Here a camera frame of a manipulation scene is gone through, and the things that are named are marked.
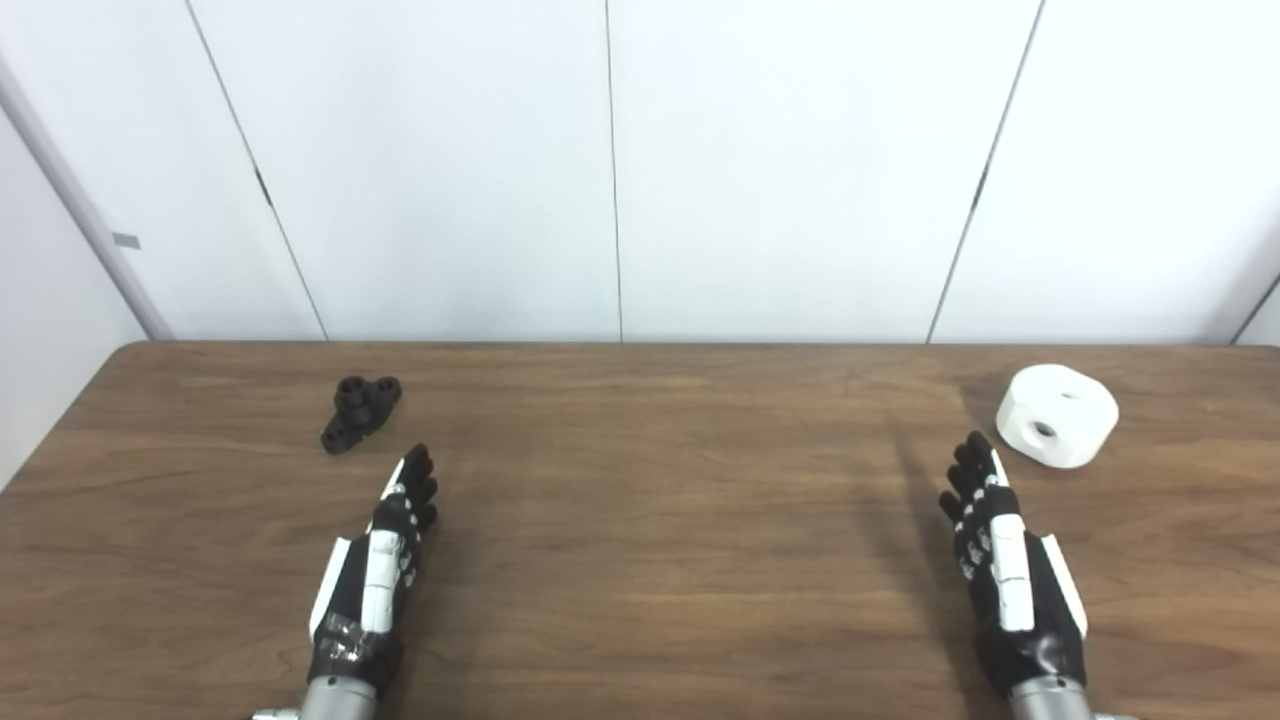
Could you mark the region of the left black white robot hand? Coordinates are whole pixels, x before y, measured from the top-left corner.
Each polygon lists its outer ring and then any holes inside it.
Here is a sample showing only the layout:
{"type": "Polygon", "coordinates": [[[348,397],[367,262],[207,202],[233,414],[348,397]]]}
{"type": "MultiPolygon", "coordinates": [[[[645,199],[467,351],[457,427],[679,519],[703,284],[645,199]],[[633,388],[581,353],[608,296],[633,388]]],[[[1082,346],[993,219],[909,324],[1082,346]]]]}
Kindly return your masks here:
{"type": "Polygon", "coordinates": [[[436,520],[433,471],[428,446],[415,445],[397,462],[365,532],[335,539],[308,619],[308,683],[355,680],[376,700],[390,689],[404,657],[401,619],[436,520]]]}

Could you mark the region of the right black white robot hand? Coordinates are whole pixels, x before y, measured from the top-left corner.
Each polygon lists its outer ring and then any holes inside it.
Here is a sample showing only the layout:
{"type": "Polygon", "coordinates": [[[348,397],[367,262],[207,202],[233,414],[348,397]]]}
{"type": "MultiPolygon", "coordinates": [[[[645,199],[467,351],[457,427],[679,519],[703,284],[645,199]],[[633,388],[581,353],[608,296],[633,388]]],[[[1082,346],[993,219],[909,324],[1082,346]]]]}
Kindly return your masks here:
{"type": "Polygon", "coordinates": [[[975,655],[1002,696],[1047,678],[1087,684],[1087,615],[1050,536],[1027,529],[998,451],[974,430],[954,450],[938,505],[954,532],[954,557],[975,615],[975,655]]]}

